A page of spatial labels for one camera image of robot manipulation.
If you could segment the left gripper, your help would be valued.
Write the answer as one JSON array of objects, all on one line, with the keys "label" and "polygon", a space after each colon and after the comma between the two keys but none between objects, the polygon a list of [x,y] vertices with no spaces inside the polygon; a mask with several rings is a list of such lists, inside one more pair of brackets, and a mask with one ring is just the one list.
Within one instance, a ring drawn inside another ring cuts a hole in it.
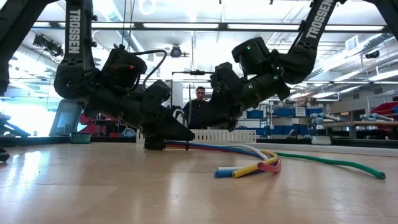
[{"label": "left gripper", "polygon": [[118,118],[142,129],[146,139],[191,141],[195,134],[174,116],[183,114],[180,106],[161,106],[160,93],[146,90],[142,94],[118,95]]}]

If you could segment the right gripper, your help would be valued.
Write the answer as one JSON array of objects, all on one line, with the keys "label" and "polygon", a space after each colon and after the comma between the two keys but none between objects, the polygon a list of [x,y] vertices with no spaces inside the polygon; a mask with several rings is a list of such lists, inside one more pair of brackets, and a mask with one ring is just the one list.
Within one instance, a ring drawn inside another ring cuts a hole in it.
[{"label": "right gripper", "polygon": [[201,128],[236,129],[238,119],[249,108],[257,108],[268,98],[277,95],[280,100],[290,95],[290,88],[278,75],[258,75],[233,90],[231,102],[226,96],[213,95],[206,106],[193,115],[193,124]]}]

